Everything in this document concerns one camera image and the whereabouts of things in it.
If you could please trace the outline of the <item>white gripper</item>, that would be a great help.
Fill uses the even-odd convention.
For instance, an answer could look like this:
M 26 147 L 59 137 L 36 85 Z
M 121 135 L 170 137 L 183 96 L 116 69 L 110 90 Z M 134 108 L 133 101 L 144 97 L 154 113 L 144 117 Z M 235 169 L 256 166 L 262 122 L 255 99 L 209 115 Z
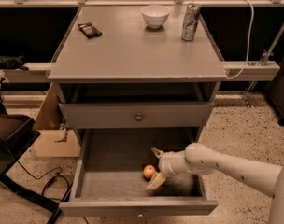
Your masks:
M 167 177 L 173 177 L 189 171 L 189 164 L 185 158 L 185 152 L 163 152 L 162 150 L 152 147 L 151 151 L 159 159 L 159 170 L 155 172 L 147 185 L 147 190 L 156 190 L 160 187 Z

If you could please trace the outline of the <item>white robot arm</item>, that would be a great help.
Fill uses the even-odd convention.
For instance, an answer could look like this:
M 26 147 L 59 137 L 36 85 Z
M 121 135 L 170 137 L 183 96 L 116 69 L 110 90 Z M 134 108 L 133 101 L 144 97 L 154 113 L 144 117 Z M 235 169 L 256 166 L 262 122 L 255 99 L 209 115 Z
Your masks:
M 191 143 L 179 152 L 163 152 L 155 147 L 151 150 L 159 160 L 159 171 L 152 175 L 147 190 L 156 190 L 176 175 L 217 170 L 269 196 L 272 202 L 268 224 L 284 224 L 284 165 L 222 154 L 201 143 Z

